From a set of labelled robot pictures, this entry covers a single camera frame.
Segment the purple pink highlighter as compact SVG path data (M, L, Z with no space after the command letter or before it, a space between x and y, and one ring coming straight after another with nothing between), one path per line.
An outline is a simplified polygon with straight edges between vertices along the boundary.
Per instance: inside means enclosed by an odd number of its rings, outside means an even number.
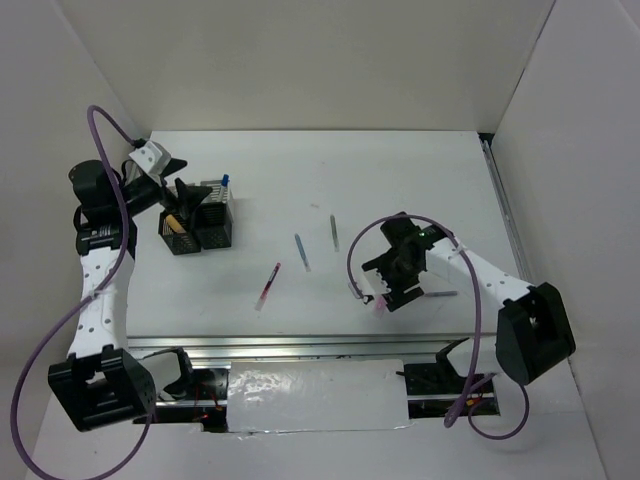
M382 295L376 295L374 297L370 311L375 318L382 318L384 316L387 311L387 303Z

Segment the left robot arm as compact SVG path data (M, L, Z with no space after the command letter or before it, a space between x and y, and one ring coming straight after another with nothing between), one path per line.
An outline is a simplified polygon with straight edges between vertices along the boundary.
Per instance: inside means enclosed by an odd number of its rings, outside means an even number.
M162 393L176 399L196 390L197 374L188 354L172 347L137 360L128 351L127 297L135 264L135 215L155 204L193 206L207 187L165 178L187 165L170 159L158 178L145 172L130 182L119 180L127 211L122 213L109 179L117 173L99 160L87 160L69 172L80 204L74 213L76 250L83 269L86 302L66 360L50 366L48 384L77 430L94 430L149 414Z

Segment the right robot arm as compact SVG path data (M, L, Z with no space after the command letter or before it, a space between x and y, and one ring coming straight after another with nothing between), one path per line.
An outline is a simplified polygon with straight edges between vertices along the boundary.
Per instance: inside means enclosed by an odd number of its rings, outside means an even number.
M576 351L559 290L535 286L500 270L465 247L438 222L400 212L376 221L389 249L361 265L366 283L351 286L365 304L376 295L394 312L424 295L420 274L430 273L474 300L480 320L494 320L494 357L502 372L529 385Z

